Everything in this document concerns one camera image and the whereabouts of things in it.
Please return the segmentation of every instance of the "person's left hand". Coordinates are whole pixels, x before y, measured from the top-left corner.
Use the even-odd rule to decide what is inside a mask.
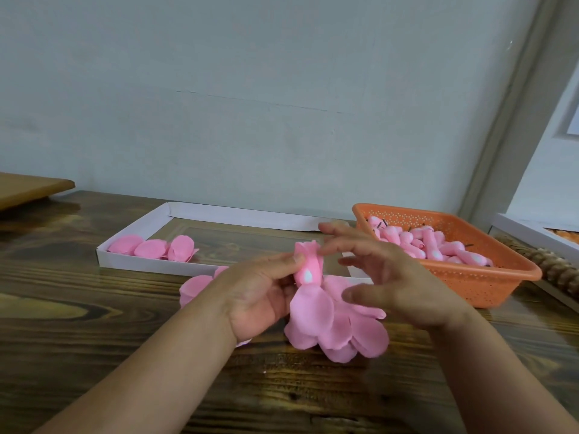
[[[296,287],[291,275],[305,258],[284,253],[237,263],[202,291],[219,296],[237,342],[249,340],[290,313]]]

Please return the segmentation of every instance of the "wooden board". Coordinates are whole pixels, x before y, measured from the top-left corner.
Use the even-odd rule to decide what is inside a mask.
[[[74,181],[0,172],[0,210],[74,189]]]

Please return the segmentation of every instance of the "fingernail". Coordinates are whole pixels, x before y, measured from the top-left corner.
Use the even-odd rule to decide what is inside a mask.
[[[351,289],[346,289],[342,292],[342,299],[346,302],[346,303],[351,303],[352,302],[352,290]]]

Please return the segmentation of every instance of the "hand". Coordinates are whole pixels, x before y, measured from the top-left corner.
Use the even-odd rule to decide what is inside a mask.
[[[292,253],[237,263],[202,292],[223,301],[237,342],[249,340],[290,313],[296,287],[291,275],[305,261]]]
[[[348,303],[390,310],[424,330],[460,326],[473,310],[458,294],[408,256],[395,244],[374,240],[345,223],[321,223],[320,231],[334,236],[319,250],[320,255],[351,252],[338,260],[370,276],[373,285],[346,289]]]

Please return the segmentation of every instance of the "perforated basket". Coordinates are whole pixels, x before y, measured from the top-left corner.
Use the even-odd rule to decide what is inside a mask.
[[[533,262],[457,216],[364,203],[355,204],[352,211],[356,216],[357,228],[376,240],[378,239],[367,222],[372,215],[386,220],[389,225],[401,226],[404,230],[431,225],[436,230],[442,230],[449,242],[461,241],[464,244],[473,244],[468,250],[488,257],[495,267],[477,267],[426,259],[420,259],[420,263],[474,307],[499,306],[521,281],[541,278],[541,270]]]

